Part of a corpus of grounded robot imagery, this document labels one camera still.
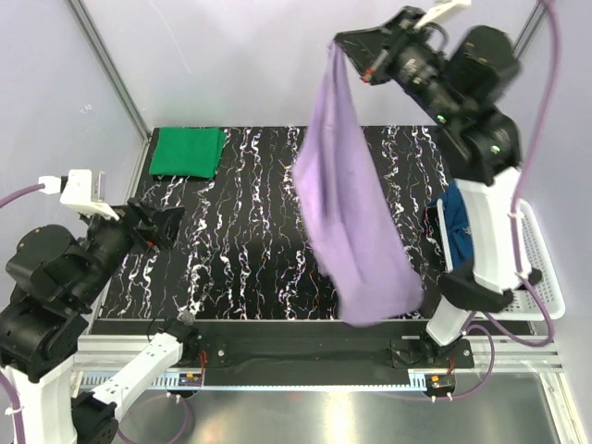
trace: reflective floor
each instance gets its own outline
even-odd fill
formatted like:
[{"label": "reflective floor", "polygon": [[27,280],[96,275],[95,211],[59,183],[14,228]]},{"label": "reflective floor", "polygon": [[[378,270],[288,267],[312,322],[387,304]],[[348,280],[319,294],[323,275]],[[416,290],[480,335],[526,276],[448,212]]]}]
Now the reflective floor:
[{"label": "reflective floor", "polygon": [[[457,392],[477,381],[474,375],[459,376]],[[205,391],[190,399],[191,420],[177,442],[559,443],[536,375],[494,375],[464,401],[432,404],[423,398],[409,393]],[[121,430],[135,442],[162,444],[177,434],[183,418],[182,406],[151,391],[132,407]]]}]

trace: green cloth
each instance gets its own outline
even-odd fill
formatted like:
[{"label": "green cloth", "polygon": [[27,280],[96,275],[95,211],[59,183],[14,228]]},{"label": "green cloth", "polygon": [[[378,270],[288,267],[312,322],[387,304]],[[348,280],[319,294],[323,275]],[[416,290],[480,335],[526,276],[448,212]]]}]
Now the green cloth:
[{"label": "green cloth", "polygon": [[150,174],[211,179],[225,140],[225,132],[218,128],[162,128]]}]

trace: wall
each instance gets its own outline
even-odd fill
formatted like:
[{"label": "wall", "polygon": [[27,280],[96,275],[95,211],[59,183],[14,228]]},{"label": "wall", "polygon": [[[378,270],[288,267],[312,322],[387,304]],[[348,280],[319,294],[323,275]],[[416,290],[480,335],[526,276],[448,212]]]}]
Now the wall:
[{"label": "wall", "polygon": [[[434,0],[85,0],[149,126],[306,125],[338,31]],[[475,0],[447,29],[454,48],[485,23],[517,37],[534,1]],[[351,75],[364,125],[426,124],[393,85]]]},{"label": "wall", "polygon": [[[122,110],[63,0],[3,0],[0,8],[0,195],[64,175],[73,167],[107,173],[109,202],[125,198],[142,141]],[[84,232],[56,196],[34,193],[2,211],[0,264],[30,229],[50,223]],[[0,273],[0,310],[13,283]],[[8,402],[0,389],[0,413]],[[0,442],[12,425],[0,414]]]},{"label": "wall", "polygon": [[[592,438],[592,132],[589,70],[592,54],[586,46],[592,4],[587,0],[556,0],[561,24],[562,65],[526,198],[535,208],[551,253],[566,303],[557,322],[556,343],[581,419]],[[549,66],[549,25],[545,24],[524,57],[524,73],[512,86],[504,110],[529,141]]]}]

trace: white plastic laundry basket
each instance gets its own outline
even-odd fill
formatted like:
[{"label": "white plastic laundry basket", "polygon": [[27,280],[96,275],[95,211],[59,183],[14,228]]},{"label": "white plastic laundry basket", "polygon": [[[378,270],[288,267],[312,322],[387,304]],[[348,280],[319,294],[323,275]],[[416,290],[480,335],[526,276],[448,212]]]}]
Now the white plastic laundry basket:
[{"label": "white plastic laundry basket", "polygon": [[[523,233],[526,255],[530,264],[534,268],[541,270],[543,274],[542,280],[536,285],[536,291],[545,303],[551,318],[559,319],[565,314],[565,303],[563,302],[563,295],[561,294],[561,289],[557,282],[555,271],[553,270],[553,264],[551,263],[547,246],[543,240],[543,235],[538,226],[532,206],[524,200],[521,200],[520,204],[524,213]],[[448,271],[451,271],[452,258],[450,256],[446,224],[444,223],[444,205],[441,200],[438,200],[438,218],[440,221],[440,235],[442,237],[446,268]],[[509,321],[543,320],[543,315],[540,313],[537,304],[530,294],[528,294],[528,291],[525,290],[515,291],[514,302],[502,312],[492,315],[496,319]]]}]

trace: black and white marbled surface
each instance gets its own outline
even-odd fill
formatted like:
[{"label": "black and white marbled surface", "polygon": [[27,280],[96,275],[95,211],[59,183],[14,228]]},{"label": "black and white marbled surface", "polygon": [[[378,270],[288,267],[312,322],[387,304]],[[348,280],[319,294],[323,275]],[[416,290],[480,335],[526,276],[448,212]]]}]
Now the black and white marbled surface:
[{"label": "black and white marbled surface", "polygon": [[[111,281],[102,318],[334,319],[338,296],[319,275],[306,242],[291,165],[305,128],[228,128],[216,178],[152,178],[147,155],[136,197],[184,205],[176,247],[151,258],[129,255]],[[426,291],[440,263],[424,234],[426,203],[448,176],[432,127],[366,127],[393,218]],[[409,314],[419,317],[418,313]]]}]

